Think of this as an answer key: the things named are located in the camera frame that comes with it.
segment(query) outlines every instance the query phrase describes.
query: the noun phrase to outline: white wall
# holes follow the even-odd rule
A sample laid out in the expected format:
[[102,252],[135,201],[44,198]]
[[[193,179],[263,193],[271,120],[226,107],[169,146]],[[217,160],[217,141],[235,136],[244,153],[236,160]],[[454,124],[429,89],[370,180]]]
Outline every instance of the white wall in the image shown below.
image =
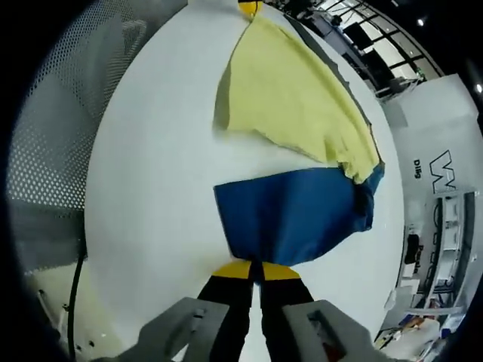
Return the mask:
[[[478,110],[457,75],[424,82],[383,108],[398,152],[407,221],[415,221],[408,205],[426,208],[435,193],[479,191],[473,239],[473,254],[479,258],[469,270],[466,294],[471,296],[483,273],[483,136]],[[434,229],[432,215],[424,222]],[[432,237],[430,229],[422,238]]]

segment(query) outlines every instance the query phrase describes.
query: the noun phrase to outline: white table surface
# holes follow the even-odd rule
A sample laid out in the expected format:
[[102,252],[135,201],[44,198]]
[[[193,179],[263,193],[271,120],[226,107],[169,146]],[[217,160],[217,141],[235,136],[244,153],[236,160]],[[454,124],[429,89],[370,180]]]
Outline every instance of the white table surface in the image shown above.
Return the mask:
[[[293,30],[269,6],[262,15]],[[188,5],[138,54],[103,116],[89,165],[85,231],[93,279],[126,348],[145,323],[184,296],[196,297],[211,272],[231,260],[215,185],[323,167],[261,137],[214,129],[218,82],[247,26],[236,2]],[[317,40],[372,122],[386,175],[373,228],[294,269],[315,299],[331,301],[375,336],[401,261],[398,159],[374,95]],[[269,360],[260,319],[255,288],[241,360]]]

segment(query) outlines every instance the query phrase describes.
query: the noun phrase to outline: fabric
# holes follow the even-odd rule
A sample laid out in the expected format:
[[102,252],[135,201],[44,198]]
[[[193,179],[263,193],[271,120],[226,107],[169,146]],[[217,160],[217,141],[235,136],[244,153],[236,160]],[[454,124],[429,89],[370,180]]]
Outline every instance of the fabric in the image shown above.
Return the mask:
[[349,82],[343,78],[343,76],[339,72],[339,66],[337,63],[335,63],[328,55],[325,53],[324,49],[318,44],[318,42],[310,35],[310,33],[307,31],[307,29],[300,23],[299,21],[295,20],[292,17],[289,17],[288,15],[284,15],[284,18],[292,25],[292,27],[295,29],[297,34],[302,38],[303,42],[311,51],[317,55],[317,57],[326,65],[329,67],[331,72],[334,74],[334,76],[337,78],[337,80],[342,84],[346,92],[350,95],[352,98],[352,101],[354,104],[357,106],[357,109],[361,113],[362,117],[364,118],[365,123],[370,126],[371,123],[369,122],[368,118],[366,117],[364,111],[362,110],[361,105],[359,104],[358,100],[354,97],[354,94],[352,94],[352,91],[350,90]]
[[315,160],[336,161],[356,183],[379,163],[369,127],[344,86],[282,28],[255,16],[227,72],[228,130],[255,130]]
[[324,255],[372,226],[378,164],[360,185],[339,168],[311,168],[214,188],[232,254],[296,265]]

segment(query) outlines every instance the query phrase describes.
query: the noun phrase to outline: black cable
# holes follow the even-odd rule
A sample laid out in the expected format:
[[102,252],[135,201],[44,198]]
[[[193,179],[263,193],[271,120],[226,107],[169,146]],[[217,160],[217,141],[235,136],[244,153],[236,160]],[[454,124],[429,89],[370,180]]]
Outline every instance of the black cable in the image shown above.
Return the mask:
[[81,245],[79,248],[77,266],[75,267],[74,279],[72,280],[72,288],[70,289],[69,297],[69,313],[67,315],[67,343],[69,345],[70,360],[75,361],[75,346],[74,346],[74,311],[75,311],[75,298],[77,297],[78,281],[81,277],[82,263],[87,255],[87,246],[85,244],[85,238],[81,239]]
[[332,10],[332,11],[346,10],[346,9],[352,9],[352,8],[354,8],[354,7],[351,6],[351,5],[348,5],[348,6],[344,6],[343,8],[335,9],[335,10]]

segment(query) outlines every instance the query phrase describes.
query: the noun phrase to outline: shelf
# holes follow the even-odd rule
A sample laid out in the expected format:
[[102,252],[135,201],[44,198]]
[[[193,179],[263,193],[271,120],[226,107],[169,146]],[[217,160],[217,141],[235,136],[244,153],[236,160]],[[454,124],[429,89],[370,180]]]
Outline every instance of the shelf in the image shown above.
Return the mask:
[[435,261],[435,268],[433,269],[432,272],[432,281],[431,281],[431,287],[429,287],[429,290],[426,294],[426,301],[424,302],[424,308],[429,308],[429,304],[431,302],[431,295],[434,293],[436,284],[438,283],[438,272],[439,268],[441,267],[441,257],[443,255],[443,252],[445,249],[442,247],[443,240],[445,239],[445,225],[443,222],[443,215],[445,215],[446,211],[446,205],[445,202],[443,202],[442,198],[438,198],[436,200],[437,208],[438,208],[438,240],[439,242],[436,244],[436,255],[438,256],[437,260]]
[[[463,298],[465,283],[468,275],[468,269],[472,262],[472,244],[475,228],[475,193],[474,191],[455,191],[437,194],[436,196],[436,243],[434,254],[436,259],[427,281],[431,281],[429,288],[422,290],[423,296],[420,303],[423,308],[409,308],[408,314],[418,315],[438,315],[464,313],[465,306],[461,304]],[[450,219],[449,222],[457,221],[458,232],[455,248],[445,248],[445,233],[447,232],[447,202],[449,198],[457,198],[457,220]],[[454,253],[455,260],[451,268],[451,277],[453,282],[449,285],[438,285],[438,274],[441,271],[441,262],[446,253]],[[438,294],[451,294],[450,305],[447,308],[429,308],[431,300]]]

